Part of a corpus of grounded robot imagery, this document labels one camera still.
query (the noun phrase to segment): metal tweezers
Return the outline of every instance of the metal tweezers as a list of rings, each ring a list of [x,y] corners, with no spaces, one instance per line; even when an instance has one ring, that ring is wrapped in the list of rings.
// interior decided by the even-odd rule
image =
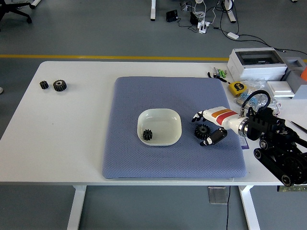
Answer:
[[[300,130],[302,130],[303,132],[307,133],[307,129],[301,127],[300,125],[298,125],[297,123],[295,123],[295,122],[293,122],[293,121],[291,121],[291,123],[292,123],[293,125],[295,125],[296,127],[298,127]]]

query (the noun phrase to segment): orange stripe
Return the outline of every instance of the orange stripe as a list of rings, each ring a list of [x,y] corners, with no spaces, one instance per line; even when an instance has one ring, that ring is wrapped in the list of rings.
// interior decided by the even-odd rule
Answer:
[[[222,110],[220,110],[220,111],[217,111],[217,112],[213,113],[211,116],[213,116],[213,117],[215,118],[215,117],[217,117],[218,115],[221,115],[221,114],[226,113],[226,112],[229,112],[229,111],[231,111],[231,110],[230,110],[230,109],[222,109]]]
[[[235,115],[237,114],[236,112],[230,110],[230,112],[228,113],[224,113],[222,115],[220,115],[217,119],[216,119],[216,122],[219,123],[220,125],[222,125],[222,122],[224,121],[225,118],[229,117],[229,116],[232,116],[232,115]]]

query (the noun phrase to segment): small gear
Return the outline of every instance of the small gear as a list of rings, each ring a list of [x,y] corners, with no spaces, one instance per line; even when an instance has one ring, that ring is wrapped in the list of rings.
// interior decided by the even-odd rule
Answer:
[[[205,140],[210,133],[211,129],[207,125],[197,125],[194,131],[195,136],[200,140]]]
[[[61,92],[67,88],[66,82],[64,80],[56,80],[53,83],[53,87],[56,91]]]
[[[42,89],[45,90],[48,89],[49,85],[45,80],[43,80],[40,82],[40,87],[42,87]]]
[[[153,138],[153,133],[151,130],[149,129],[146,129],[144,132],[143,132],[143,138],[144,140],[150,140]]]

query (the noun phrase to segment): red stripe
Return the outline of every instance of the red stripe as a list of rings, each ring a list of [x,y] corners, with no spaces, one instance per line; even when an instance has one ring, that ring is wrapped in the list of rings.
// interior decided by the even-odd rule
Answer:
[[[237,113],[234,112],[234,111],[230,111],[230,112],[224,113],[222,115],[219,115],[218,118],[216,119],[216,122],[219,123],[220,125],[222,125],[222,122],[225,118],[232,116],[232,115],[235,115],[235,114],[237,114]]]

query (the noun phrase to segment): table leg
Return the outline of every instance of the table leg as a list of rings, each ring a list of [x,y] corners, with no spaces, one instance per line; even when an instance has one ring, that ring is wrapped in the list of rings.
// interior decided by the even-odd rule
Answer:
[[[40,1],[41,0],[35,0],[31,5],[36,7]]]
[[[227,10],[227,11],[230,10],[231,7],[232,7],[232,2],[231,2],[231,0],[225,0],[225,8],[226,8],[226,10]],[[234,16],[234,13],[232,12],[232,10],[231,10],[230,12],[228,12],[227,14],[228,14],[228,17],[229,17],[229,19],[230,19],[230,22],[231,22],[231,23],[235,23],[235,22],[236,22],[236,18],[235,18],[235,16]]]
[[[76,191],[72,202],[71,215],[69,217],[67,230],[78,229],[86,192],[86,185],[76,185],[74,188]]]
[[[152,0],[152,11],[150,14],[150,20],[154,21],[155,20],[155,2],[156,0]]]
[[[242,199],[246,221],[248,223],[248,229],[260,230],[254,203],[249,191],[252,187],[253,187],[252,185],[239,186],[239,191]]]

